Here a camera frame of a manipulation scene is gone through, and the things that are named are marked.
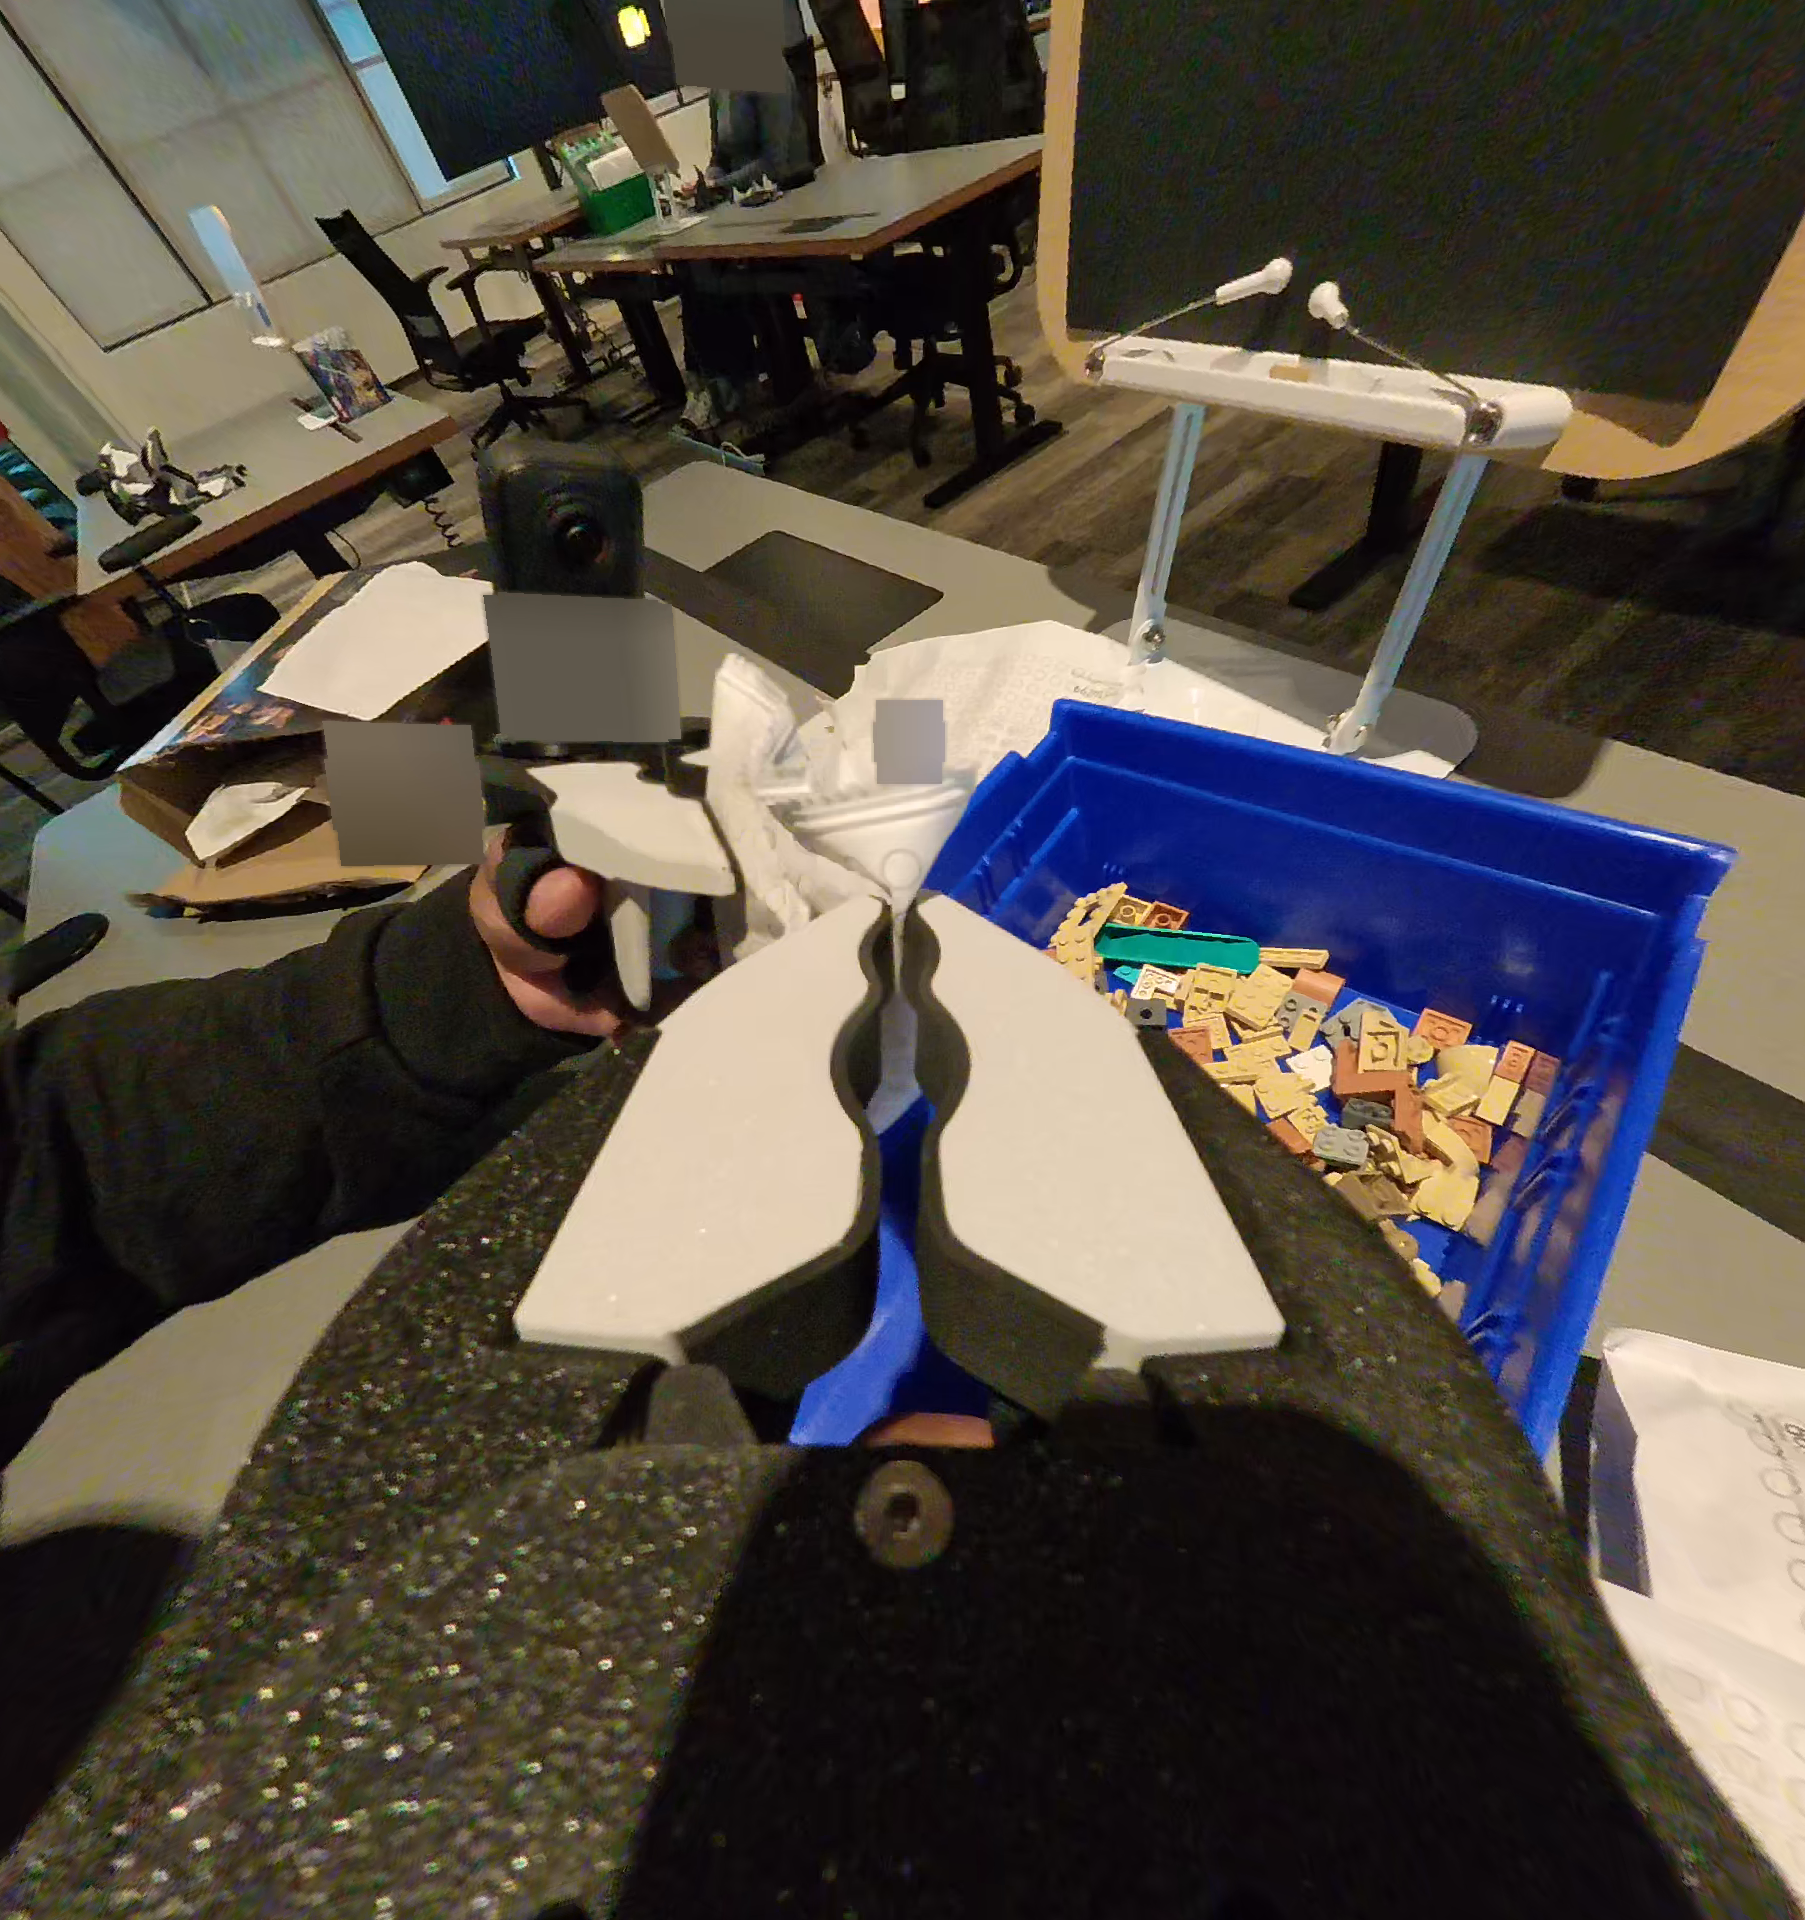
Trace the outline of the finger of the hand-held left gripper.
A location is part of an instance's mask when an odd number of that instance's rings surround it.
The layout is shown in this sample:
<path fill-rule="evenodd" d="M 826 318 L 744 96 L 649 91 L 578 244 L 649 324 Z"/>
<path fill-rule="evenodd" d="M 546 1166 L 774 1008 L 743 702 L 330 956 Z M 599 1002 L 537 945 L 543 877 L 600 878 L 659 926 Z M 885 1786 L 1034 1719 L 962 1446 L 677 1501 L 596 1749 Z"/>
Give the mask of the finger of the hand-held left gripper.
<path fill-rule="evenodd" d="M 670 948 L 695 910 L 736 895 L 706 805 L 629 760 L 541 764 L 524 778 L 552 853 L 600 882 L 600 925 L 626 1006 L 650 1012 L 657 980 L 677 977 Z"/>

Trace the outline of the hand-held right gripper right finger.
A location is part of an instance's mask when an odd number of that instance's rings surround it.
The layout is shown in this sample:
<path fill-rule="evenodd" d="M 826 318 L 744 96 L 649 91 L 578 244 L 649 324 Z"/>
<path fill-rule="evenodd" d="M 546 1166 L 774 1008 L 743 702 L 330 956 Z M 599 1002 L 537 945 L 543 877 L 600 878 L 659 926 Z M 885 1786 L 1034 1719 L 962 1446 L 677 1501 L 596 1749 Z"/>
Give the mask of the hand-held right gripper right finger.
<path fill-rule="evenodd" d="M 942 895 L 903 937 L 924 1331 L 977 1378 L 1268 1351 L 1285 1319 L 1129 1022 Z"/>

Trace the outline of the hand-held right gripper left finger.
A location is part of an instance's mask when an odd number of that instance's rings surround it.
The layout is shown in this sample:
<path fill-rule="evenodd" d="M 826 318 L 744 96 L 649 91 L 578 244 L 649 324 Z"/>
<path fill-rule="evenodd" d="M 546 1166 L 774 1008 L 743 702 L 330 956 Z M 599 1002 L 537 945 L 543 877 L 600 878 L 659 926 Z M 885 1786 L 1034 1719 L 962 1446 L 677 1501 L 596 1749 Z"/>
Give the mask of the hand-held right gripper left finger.
<path fill-rule="evenodd" d="M 660 1022 L 514 1312 L 528 1346 L 841 1363 L 879 1275 L 891 910 L 854 896 Z"/>

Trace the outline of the pile of tan toy bricks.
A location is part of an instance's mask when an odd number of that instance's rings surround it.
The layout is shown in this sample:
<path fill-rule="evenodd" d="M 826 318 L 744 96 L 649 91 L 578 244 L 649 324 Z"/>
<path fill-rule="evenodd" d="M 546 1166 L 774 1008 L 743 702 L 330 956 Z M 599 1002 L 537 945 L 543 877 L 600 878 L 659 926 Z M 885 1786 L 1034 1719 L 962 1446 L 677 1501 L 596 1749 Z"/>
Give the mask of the pile of tan toy bricks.
<path fill-rule="evenodd" d="M 1320 946 L 1261 943 L 1254 972 L 1114 968 L 1097 937 L 1117 926 L 1198 933 L 1187 908 L 1114 880 L 1069 904 L 1049 958 L 1136 1031 L 1164 1033 L 1461 1323 L 1467 1284 L 1442 1265 L 1461 1241 L 1491 1241 L 1491 1184 L 1523 1170 L 1562 1060 L 1436 1005 L 1405 1017 L 1358 997 Z"/>

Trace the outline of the blue plastic bin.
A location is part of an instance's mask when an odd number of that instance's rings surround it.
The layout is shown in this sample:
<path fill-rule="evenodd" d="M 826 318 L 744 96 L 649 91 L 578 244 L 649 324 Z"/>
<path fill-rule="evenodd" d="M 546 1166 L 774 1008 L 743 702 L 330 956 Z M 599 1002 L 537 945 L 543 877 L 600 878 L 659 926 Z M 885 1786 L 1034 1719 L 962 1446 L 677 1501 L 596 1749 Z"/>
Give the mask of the blue plastic bin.
<path fill-rule="evenodd" d="M 1469 1026 L 1514 1087 L 1461 1227 L 1408 1253 L 1539 1454 L 1555 1443 L 1733 853 L 1528 798 L 1061 702 L 928 882 L 1034 946 L 1127 882 L 1193 935 L 1324 948 L 1334 1011 Z"/>

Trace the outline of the person's left forearm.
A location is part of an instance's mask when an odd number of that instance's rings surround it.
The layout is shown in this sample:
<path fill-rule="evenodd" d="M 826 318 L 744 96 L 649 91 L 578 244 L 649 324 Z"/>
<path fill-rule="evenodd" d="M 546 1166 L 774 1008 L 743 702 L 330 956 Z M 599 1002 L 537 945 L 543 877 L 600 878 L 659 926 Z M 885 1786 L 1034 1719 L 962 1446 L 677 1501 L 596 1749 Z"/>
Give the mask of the person's left forearm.
<path fill-rule="evenodd" d="M 274 963 L 99 993 L 0 1036 L 0 1408 L 154 1327 L 426 1212 L 530 1085 L 620 1024 L 491 872 Z"/>

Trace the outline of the black desk mat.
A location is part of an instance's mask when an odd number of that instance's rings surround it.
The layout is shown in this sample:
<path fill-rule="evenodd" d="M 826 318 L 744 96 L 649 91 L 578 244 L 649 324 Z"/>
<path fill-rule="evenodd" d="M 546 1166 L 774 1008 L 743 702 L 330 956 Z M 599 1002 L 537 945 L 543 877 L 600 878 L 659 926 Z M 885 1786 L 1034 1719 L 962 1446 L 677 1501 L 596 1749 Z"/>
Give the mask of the black desk mat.
<path fill-rule="evenodd" d="M 944 601 L 914 577 L 782 530 L 767 533 L 706 568 L 706 578 L 780 619 L 790 663 L 821 684 L 848 682 L 881 642 Z"/>

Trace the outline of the grey desk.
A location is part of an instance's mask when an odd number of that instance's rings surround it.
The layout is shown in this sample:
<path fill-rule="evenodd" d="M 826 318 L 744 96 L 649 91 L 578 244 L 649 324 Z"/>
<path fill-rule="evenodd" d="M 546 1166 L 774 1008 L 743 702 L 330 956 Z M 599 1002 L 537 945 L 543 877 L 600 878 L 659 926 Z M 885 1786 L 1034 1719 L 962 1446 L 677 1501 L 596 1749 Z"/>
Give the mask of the grey desk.
<path fill-rule="evenodd" d="M 1095 574 L 1049 571 L 970 541 L 744 478 L 712 465 L 677 468 L 649 493 L 650 545 L 708 571 L 749 541 L 786 533 L 942 593 L 928 635 L 1052 617 L 1112 627 L 1131 591 Z M 1303 645 L 1287 614 L 1198 613 L 1171 596 L 1171 652 L 1236 681 L 1261 655 L 1276 692 L 1338 695 L 1343 673 Z M 1664 1332 L 1711 1349 L 1805 1369 L 1805 798 L 1766 782 L 1560 728 L 1533 699 L 1444 692 L 1479 743 L 1462 778 L 1558 800 L 1618 821 L 1733 847 L 1731 877 L 1706 925 L 1709 945 L 1691 1002 L 1682 1070 L 1664 1109 L 1596 1315 L 1590 1351 L 1613 1328 Z M 27 931 L 80 910 L 112 920 L 123 895 L 172 862 L 123 819 L 112 792 L 45 819 L 31 845 Z M 290 923 L 157 925 L 135 908 L 99 951 L 27 997 L 20 1019 L 83 997 L 170 977 L 201 979 L 311 943 L 337 915 Z M 201 1536 L 215 1525 L 264 1416 L 319 1332 L 393 1242 L 390 1230 L 282 1268 L 234 1308 L 192 1312 L 61 1403 L 45 1435 L 9 1472 L 3 1545 L 75 1525 L 140 1525 Z"/>

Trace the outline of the person's left hand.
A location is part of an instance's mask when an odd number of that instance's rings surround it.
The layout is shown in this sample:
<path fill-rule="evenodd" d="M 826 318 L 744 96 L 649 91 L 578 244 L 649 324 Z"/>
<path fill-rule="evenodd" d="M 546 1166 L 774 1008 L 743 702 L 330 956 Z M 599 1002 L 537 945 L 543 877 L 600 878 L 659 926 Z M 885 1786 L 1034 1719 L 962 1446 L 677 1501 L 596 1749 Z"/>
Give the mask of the person's left hand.
<path fill-rule="evenodd" d="M 502 995 L 532 1026 L 569 1041 L 617 1042 L 629 1031 L 626 1002 L 614 979 L 595 993 L 576 993 L 567 960 L 543 952 L 510 923 L 497 892 L 502 864 L 493 847 L 469 886 L 469 913 Z M 600 904 L 600 880 L 569 864 L 545 872 L 528 895 L 524 926 L 543 943 L 567 946 L 588 935 Z"/>

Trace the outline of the cardboard box with white flap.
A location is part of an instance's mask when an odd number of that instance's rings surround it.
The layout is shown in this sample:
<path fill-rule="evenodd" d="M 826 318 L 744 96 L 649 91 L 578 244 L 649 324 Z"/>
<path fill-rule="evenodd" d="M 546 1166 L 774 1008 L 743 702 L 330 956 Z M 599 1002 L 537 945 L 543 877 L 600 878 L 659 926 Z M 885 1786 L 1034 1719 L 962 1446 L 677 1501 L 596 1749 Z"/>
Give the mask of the cardboard box with white flap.
<path fill-rule="evenodd" d="M 123 817 L 179 862 L 126 900 L 153 919 L 273 917 L 420 880 L 425 864 L 343 858 L 324 732 L 455 717 L 487 595 L 423 563 L 313 588 L 117 772 Z"/>

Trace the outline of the black office chair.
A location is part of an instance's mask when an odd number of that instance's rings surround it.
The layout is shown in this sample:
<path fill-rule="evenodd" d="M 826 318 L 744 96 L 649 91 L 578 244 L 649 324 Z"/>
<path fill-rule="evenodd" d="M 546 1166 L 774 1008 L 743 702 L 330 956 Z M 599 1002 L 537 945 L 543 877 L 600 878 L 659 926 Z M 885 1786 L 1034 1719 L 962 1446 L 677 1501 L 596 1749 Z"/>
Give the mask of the black office chair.
<path fill-rule="evenodd" d="M 835 71 L 851 148 L 921 157 L 1045 130 L 1046 72 L 1021 3 L 813 4 Z M 924 496 L 937 511 L 1058 434 L 1006 355 L 989 363 L 992 305 L 1034 262 L 1038 168 L 939 211 L 862 269 L 871 326 L 895 347 L 877 404 L 909 398 L 911 455 L 928 465 L 930 416 L 953 387 L 969 396 L 975 455 Z"/>
<path fill-rule="evenodd" d="M 99 667 L 58 595 L 34 601 L 0 577 L 0 718 L 57 770 L 99 782 L 215 684 L 217 645 L 243 652 L 276 617 L 258 593 L 222 593 L 184 613 L 163 604 Z"/>
<path fill-rule="evenodd" d="M 545 431 L 552 412 L 576 410 L 585 420 L 595 420 L 591 403 L 578 392 L 532 389 L 528 348 L 551 332 L 545 317 L 498 324 L 477 318 L 472 328 L 450 332 L 433 294 L 434 280 L 447 275 L 444 267 L 415 277 L 405 272 L 348 209 L 316 216 L 315 227 L 388 307 L 419 372 L 434 390 L 457 396 L 497 392 L 497 408 L 469 431 L 475 452 L 510 429 L 530 434 Z"/>

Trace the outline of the teal brick separator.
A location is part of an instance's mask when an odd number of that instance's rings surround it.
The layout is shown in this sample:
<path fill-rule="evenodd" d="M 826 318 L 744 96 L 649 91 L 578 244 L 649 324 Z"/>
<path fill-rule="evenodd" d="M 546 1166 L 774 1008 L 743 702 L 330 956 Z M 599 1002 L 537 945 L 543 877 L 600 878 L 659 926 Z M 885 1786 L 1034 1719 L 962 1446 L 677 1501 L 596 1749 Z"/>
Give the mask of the teal brick separator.
<path fill-rule="evenodd" d="M 1155 966 L 1189 972 L 1198 966 L 1250 975 L 1262 960 L 1256 941 L 1241 935 L 1164 926 L 1105 926 L 1097 937 L 1099 958 L 1114 968 Z"/>

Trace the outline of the grey background table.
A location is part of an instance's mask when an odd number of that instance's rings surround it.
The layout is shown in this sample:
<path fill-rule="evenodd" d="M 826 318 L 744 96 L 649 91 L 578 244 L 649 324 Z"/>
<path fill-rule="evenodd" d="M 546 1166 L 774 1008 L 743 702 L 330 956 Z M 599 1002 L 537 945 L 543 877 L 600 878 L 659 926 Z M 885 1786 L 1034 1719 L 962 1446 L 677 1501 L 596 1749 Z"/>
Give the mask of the grey background table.
<path fill-rule="evenodd" d="M 199 427 L 166 444 L 181 468 L 243 468 L 243 489 L 194 511 L 197 529 L 170 541 L 144 568 L 108 571 L 107 553 L 133 536 L 100 496 L 79 501 L 76 593 L 118 602 L 151 581 L 192 583 L 296 560 L 313 578 L 348 571 L 335 536 L 343 511 L 363 514 L 388 474 L 461 439 L 455 419 L 410 396 L 393 396 L 341 434 L 306 427 L 296 396 Z"/>

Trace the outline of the colourful printed box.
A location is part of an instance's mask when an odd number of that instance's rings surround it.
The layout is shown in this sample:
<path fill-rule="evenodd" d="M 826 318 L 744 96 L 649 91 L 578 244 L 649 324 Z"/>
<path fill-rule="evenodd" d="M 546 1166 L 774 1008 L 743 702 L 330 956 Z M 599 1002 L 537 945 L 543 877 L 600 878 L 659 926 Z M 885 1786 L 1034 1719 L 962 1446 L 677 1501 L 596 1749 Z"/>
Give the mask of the colourful printed box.
<path fill-rule="evenodd" d="M 290 351 L 339 424 L 352 424 L 388 404 L 387 385 L 346 328 L 321 328 L 294 341 Z"/>

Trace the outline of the green box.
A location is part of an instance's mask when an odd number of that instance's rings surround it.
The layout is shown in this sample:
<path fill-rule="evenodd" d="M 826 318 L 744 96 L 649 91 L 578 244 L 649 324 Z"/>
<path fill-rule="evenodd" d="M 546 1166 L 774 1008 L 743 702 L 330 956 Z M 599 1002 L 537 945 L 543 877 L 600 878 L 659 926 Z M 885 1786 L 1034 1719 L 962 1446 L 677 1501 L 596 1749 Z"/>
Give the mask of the green box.
<path fill-rule="evenodd" d="M 655 216 L 649 176 L 626 145 L 591 137 L 559 141 L 552 153 L 578 199 L 585 234 L 614 237 Z"/>

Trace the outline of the black white toy figure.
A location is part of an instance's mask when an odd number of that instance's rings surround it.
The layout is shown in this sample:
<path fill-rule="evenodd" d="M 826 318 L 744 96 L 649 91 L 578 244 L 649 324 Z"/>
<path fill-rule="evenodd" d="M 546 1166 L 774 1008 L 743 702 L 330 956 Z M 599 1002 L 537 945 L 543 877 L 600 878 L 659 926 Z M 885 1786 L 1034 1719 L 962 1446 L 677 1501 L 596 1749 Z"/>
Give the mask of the black white toy figure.
<path fill-rule="evenodd" d="M 138 444 L 105 442 L 95 462 L 76 477 L 76 496 L 105 502 L 124 527 L 140 527 L 194 514 L 240 493 L 244 485 L 244 465 L 187 468 L 170 456 L 160 433 L 151 429 Z"/>

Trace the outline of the long wooden work table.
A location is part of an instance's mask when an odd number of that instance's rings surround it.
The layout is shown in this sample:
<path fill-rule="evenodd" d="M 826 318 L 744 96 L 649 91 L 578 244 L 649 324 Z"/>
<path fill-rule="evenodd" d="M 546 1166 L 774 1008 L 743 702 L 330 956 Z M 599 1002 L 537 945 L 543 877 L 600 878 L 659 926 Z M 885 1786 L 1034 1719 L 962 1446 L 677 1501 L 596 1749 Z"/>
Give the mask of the long wooden work table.
<path fill-rule="evenodd" d="M 604 280 L 614 296 L 640 292 L 664 275 L 706 292 L 762 299 L 810 291 L 869 294 L 862 269 L 874 254 L 932 222 L 942 209 L 961 207 L 1033 166 L 1040 176 L 1040 164 L 1040 134 L 964 143 L 921 157 L 851 158 L 829 164 L 813 183 L 769 204 L 731 204 L 670 229 L 652 218 L 614 237 L 562 239 L 530 252 L 495 250 L 493 265 L 530 275 L 541 291 L 569 280 Z M 833 420 L 851 436 L 862 434 L 867 420 L 899 401 L 877 404 L 879 392 L 852 398 Z"/>

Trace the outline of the black computer monitor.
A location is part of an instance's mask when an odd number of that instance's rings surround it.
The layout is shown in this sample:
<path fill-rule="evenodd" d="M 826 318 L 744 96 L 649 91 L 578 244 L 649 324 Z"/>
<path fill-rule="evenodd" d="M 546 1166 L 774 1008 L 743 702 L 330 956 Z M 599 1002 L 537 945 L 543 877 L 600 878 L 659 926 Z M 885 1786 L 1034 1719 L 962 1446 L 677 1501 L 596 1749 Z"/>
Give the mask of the black computer monitor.
<path fill-rule="evenodd" d="M 361 13 L 448 178 L 595 125 L 604 96 L 678 86 L 659 3 L 363 3 Z"/>

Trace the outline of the grey metal bar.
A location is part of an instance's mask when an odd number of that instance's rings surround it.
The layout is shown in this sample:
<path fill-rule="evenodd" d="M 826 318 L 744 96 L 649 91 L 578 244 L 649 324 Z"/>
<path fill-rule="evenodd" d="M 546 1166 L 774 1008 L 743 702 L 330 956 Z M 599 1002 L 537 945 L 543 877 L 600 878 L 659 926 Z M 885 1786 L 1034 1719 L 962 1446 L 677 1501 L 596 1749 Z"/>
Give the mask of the grey metal bar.
<path fill-rule="evenodd" d="M 1451 465 L 1358 692 L 1353 704 L 1327 727 L 1324 752 L 1356 756 L 1369 743 L 1369 734 L 1395 692 L 1403 663 L 1418 635 L 1441 583 L 1442 566 L 1488 466 L 1488 458 L 1480 452 L 1461 452 Z"/>
<path fill-rule="evenodd" d="M 1202 427 L 1204 407 L 1190 401 L 1180 401 L 1174 407 L 1155 493 L 1150 535 L 1129 622 L 1127 660 L 1135 673 L 1163 659 L 1168 585 L 1183 516 L 1201 456 Z"/>

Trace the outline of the white stand shelf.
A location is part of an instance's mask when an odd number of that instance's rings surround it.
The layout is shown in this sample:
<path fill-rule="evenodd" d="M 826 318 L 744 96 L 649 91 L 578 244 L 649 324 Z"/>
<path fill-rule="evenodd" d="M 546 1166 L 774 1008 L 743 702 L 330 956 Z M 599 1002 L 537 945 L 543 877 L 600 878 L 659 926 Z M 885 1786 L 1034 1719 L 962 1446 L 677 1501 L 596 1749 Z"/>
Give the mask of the white stand shelf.
<path fill-rule="evenodd" d="M 1178 404 L 1488 458 L 1547 452 L 1573 416 L 1558 389 L 1183 341 L 1123 338 L 1092 348 L 1086 370 L 1106 389 Z"/>

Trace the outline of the yellow rimmed panel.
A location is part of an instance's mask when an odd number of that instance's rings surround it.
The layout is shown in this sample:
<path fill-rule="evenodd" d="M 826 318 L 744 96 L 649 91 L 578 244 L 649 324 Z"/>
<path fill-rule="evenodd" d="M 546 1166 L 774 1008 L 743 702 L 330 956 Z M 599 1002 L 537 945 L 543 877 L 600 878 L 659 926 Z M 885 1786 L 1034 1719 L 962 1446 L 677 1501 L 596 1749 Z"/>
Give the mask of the yellow rimmed panel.
<path fill-rule="evenodd" d="M 1805 407 L 1805 3 L 1058 4 L 1038 313 L 1075 378 L 1123 338 L 1486 376 L 1573 404 L 1496 461 L 1697 468 Z"/>

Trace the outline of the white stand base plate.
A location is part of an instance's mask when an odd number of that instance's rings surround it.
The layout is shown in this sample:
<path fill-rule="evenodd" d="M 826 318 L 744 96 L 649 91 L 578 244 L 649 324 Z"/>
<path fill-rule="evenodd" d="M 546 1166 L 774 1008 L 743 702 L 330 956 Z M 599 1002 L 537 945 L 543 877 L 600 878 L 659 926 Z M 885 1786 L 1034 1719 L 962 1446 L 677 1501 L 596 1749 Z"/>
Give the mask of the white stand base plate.
<path fill-rule="evenodd" d="M 1273 636 L 1168 617 L 1161 659 L 1120 676 L 1118 704 L 1217 732 L 1298 751 L 1324 751 L 1330 722 L 1354 707 L 1361 675 Z M 1462 709 L 1395 686 L 1354 759 L 1397 772 L 1447 778 L 1474 752 L 1480 730 Z"/>

